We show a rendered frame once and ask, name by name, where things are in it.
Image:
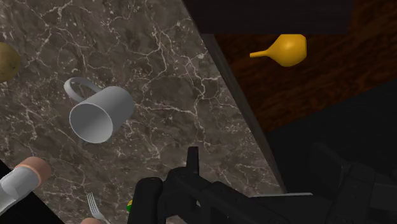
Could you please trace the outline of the yellow long-necked vase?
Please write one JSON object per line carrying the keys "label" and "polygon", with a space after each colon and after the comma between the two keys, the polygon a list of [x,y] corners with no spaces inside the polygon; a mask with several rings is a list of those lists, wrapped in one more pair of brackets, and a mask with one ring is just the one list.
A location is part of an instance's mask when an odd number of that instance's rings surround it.
{"label": "yellow long-necked vase", "polygon": [[281,34],[266,50],[249,56],[269,57],[282,67],[295,66],[307,56],[307,38],[302,34]]}

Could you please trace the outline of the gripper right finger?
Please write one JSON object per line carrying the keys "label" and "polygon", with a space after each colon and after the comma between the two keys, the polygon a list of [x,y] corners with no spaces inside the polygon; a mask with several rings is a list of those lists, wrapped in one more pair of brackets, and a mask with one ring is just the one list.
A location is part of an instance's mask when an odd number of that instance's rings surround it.
{"label": "gripper right finger", "polygon": [[310,169],[333,195],[326,224],[397,224],[397,182],[321,143],[312,145]]}

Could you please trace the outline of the silver fork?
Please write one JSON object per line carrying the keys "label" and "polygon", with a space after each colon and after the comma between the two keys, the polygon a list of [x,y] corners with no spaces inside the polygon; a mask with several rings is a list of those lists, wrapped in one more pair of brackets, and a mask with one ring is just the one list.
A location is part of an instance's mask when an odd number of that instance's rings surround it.
{"label": "silver fork", "polygon": [[87,194],[87,202],[92,216],[98,220],[104,221],[106,224],[111,224],[104,215],[99,211],[93,193]]}

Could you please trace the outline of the grey bottle with brown cork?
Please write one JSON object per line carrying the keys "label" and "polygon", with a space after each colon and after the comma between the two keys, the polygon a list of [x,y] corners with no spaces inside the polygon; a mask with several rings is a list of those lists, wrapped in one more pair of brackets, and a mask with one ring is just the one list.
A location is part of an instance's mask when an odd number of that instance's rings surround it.
{"label": "grey bottle with brown cork", "polygon": [[28,196],[51,176],[42,158],[28,157],[0,179],[0,216]]}

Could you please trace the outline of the brown potato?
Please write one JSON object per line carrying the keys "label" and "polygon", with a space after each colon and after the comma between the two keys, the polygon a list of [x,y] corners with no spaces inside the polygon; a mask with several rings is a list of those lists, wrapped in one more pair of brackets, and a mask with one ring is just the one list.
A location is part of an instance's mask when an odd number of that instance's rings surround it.
{"label": "brown potato", "polygon": [[15,77],[20,67],[20,56],[7,43],[0,42],[0,83]]}

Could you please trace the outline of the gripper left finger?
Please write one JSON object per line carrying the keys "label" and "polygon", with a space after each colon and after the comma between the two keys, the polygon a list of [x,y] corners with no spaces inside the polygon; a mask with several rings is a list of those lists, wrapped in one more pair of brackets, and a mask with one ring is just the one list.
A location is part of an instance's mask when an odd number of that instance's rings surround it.
{"label": "gripper left finger", "polygon": [[136,184],[127,224],[166,224],[178,216],[187,224],[218,224],[218,212],[204,198],[211,183],[199,175],[199,148],[188,148],[186,165],[171,169],[163,181],[143,178]]}

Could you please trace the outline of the grey mug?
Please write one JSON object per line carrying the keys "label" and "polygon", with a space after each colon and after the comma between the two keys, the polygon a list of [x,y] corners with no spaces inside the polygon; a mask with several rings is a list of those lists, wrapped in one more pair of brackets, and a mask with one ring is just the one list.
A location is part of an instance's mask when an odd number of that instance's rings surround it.
{"label": "grey mug", "polygon": [[[95,94],[84,99],[72,88],[79,83]],[[133,114],[134,100],[128,91],[121,87],[99,88],[85,78],[70,78],[64,83],[67,95],[77,102],[70,113],[69,123],[74,133],[88,143],[107,141]]]}

